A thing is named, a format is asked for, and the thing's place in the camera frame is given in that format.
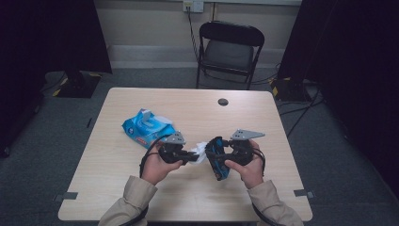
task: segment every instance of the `black folding chair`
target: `black folding chair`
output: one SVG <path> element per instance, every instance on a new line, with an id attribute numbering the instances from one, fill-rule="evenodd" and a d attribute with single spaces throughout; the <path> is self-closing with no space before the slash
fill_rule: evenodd
<path id="1" fill-rule="evenodd" d="M 204 40 L 209 41 L 206 47 Z M 200 71 L 211 70 L 243 75 L 249 89 L 264 44 L 260 30 L 250 25 L 212 21 L 199 28 L 199 41 L 196 88 L 200 84 Z"/>

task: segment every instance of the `baseboard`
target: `baseboard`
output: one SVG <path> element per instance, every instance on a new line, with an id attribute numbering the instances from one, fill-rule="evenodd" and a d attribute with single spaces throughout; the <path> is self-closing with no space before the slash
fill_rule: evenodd
<path id="1" fill-rule="evenodd" d="M 109 45 L 112 68 L 195 68 L 193 48 L 179 46 Z M 284 49 L 262 49 L 258 68 L 274 68 L 281 62 Z"/>

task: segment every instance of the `beige jacket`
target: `beige jacket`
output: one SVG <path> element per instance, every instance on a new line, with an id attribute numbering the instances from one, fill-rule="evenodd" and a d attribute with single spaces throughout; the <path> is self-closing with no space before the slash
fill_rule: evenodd
<path id="1" fill-rule="evenodd" d="M 121 225 L 136 218 L 147 206 L 158 189 L 149 182 L 130 176 L 119 198 L 102 216 L 99 225 Z M 252 203 L 268 219 L 282 225 L 303 225 L 295 210 L 279 200 L 276 188 L 271 181 L 266 181 L 247 191 Z M 147 225 L 143 218 L 135 226 Z"/>

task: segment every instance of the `person's right hand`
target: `person's right hand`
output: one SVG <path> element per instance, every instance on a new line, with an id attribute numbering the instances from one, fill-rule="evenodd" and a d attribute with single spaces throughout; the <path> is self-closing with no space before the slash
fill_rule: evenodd
<path id="1" fill-rule="evenodd" d="M 252 145 L 254 152 L 258 152 L 257 150 L 260 150 L 259 145 L 252 139 L 249 140 L 249 143 Z M 247 189 L 251 189 L 254 186 L 258 186 L 263 183 L 262 159 L 256 154 L 253 155 L 252 161 L 245 166 L 241 166 L 240 164 L 231 160 L 226 160 L 225 165 L 240 173 L 241 179 L 243 180 Z"/>

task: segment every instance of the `wet wipes package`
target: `wet wipes package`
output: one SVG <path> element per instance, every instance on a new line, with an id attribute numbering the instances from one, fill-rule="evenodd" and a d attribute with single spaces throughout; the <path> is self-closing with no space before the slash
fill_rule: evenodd
<path id="1" fill-rule="evenodd" d="M 150 148 L 152 141 L 157 138 L 175 132 L 171 120 L 155 116 L 150 110 L 143 108 L 136 116 L 126 120 L 122 127 L 127 136 L 146 149 Z"/>

